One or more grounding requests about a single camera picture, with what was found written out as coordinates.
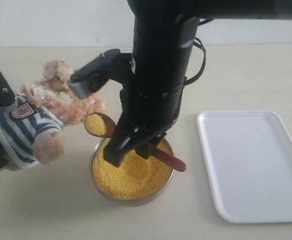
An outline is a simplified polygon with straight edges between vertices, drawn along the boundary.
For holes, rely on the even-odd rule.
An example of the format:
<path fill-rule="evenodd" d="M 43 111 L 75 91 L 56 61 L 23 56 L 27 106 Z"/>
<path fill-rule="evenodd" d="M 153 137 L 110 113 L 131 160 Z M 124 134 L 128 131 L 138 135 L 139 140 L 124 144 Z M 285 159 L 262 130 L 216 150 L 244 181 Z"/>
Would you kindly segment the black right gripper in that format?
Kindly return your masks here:
<path fill-rule="evenodd" d="M 103 150 L 105 161 L 120 167 L 130 151 L 146 160 L 153 155 L 178 118 L 185 72 L 186 62 L 178 59 L 122 63 L 122 114 Z"/>

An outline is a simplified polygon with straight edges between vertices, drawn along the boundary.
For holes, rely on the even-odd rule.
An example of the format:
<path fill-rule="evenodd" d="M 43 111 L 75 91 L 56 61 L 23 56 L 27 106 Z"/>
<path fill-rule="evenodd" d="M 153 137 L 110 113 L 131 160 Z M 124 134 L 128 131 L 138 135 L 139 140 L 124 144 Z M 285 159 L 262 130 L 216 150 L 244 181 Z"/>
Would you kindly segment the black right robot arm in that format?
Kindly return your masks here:
<path fill-rule="evenodd" d="M 107 77 L 122 85 L 122 113 L 104 159 L 114 166 L 133 149 L 149 157 L 176 122 L 200 19 L 292 20 L 292 0 L 131 0 L 130 66 Z"/>

